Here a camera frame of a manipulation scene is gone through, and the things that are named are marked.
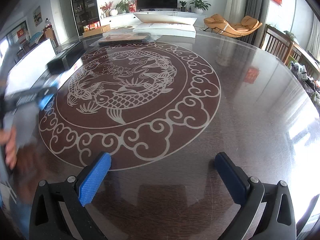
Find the white tv cabinet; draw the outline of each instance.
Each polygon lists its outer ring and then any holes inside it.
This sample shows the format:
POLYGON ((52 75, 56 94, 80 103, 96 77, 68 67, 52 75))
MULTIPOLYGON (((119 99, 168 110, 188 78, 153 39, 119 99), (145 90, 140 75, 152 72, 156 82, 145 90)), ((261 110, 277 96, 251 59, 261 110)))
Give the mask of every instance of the white tv cabinet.
MULTIPOLYGON (((162 15, 171 15, 171 16, 179 16, 179 17, 190 17, 197 18, 194 26, 204 28, 203 20, 207 17, 204 14, 196 14, 189 12, 179 12, 179 11, 144 11, 144 12, 135 12, 142 14, 162 14, 162 15)), ((110 28, 117 28, 123 26, 132 26, 138 25, 141 21, 134 16, 133 13, 123 13, 118 14, 116 16, 110 16, 103 19, 100 19, 101 26, 110 24, 110 28)))

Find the human hand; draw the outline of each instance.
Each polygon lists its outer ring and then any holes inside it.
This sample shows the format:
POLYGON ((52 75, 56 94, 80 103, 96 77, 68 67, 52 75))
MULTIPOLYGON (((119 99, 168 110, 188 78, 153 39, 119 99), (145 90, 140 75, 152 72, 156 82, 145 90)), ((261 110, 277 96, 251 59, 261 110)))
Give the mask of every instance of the human hand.
POLYGON ((5 146, 5 163, 12 170, 17 162, 16 129, 10 131, 0 130, 0 144, 5 146))

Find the white flower pot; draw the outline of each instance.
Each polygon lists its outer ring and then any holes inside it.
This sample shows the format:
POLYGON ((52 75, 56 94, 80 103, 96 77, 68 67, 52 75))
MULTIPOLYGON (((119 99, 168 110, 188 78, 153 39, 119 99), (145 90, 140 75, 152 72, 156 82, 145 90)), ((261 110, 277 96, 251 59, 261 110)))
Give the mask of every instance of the white flower pot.
POLYGON ((109 12, 109 14, 110 14, 111 16, 115 16, 115 15, 118 14, 118 10, 117 10, 117 9, 112 9, 112 10, 109 12))
POLYGON ((196 13, 196 14, 202 14, 202 13, 203 13, 203 10, 200 9, 200 8, 195 8, 195 13, 196 13))

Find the circular table pattern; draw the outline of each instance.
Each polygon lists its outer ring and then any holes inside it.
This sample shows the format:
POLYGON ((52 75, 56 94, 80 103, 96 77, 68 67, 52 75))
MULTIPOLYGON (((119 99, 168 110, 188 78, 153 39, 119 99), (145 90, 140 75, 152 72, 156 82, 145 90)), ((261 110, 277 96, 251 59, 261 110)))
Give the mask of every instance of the circular table pattern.
POLYGON ((214 117, 220 82, 185 48, 150 42, 100 47, 39 113, 39 131, 61 160, 84 167, 101 151, 112 170, 160 160, 196 138, 214 117))

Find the dark wooden table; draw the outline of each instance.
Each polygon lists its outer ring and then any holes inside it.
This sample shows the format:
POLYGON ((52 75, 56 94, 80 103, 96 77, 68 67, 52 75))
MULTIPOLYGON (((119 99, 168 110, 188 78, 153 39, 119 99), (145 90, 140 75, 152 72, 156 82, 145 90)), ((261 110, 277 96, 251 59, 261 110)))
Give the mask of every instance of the dark wooden table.
POLYGON ((221 151, 248 176, 285 180, 296 221, 320 192, 319 115, 273 55, 201 32, 82 60, 45 111, 16 113, 30 143, 11 183, 19 206, 4 197, 14 220, 41 179, 77 175, 101 150, 112 171, 86 208, 110 240, 217 239, 239 209, 212 164, 221 151))

